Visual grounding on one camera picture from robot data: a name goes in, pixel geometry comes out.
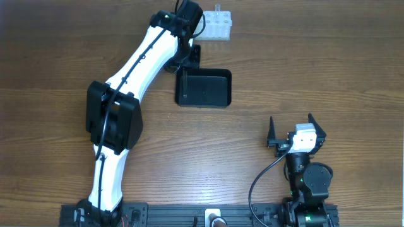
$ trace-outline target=black metal base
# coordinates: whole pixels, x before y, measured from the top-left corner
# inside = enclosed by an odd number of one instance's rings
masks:
[[[254,204],[253,209],[259,218],[268,226],[283,227],[278,222],[278,210],[281,204]],[[262,227],[256,221],[247,205],[151,205],[142,202],[124,202],[122,218],[124,227],[205,227],[205,210],[217,208],[221,217],[229,227]],[[88,218],[74,222],[76,206],[63,205],[59,225],[67,226],[99,226]],[[327,205],[327,211],[336,227],[339,226],[338,210],[334,205]]]

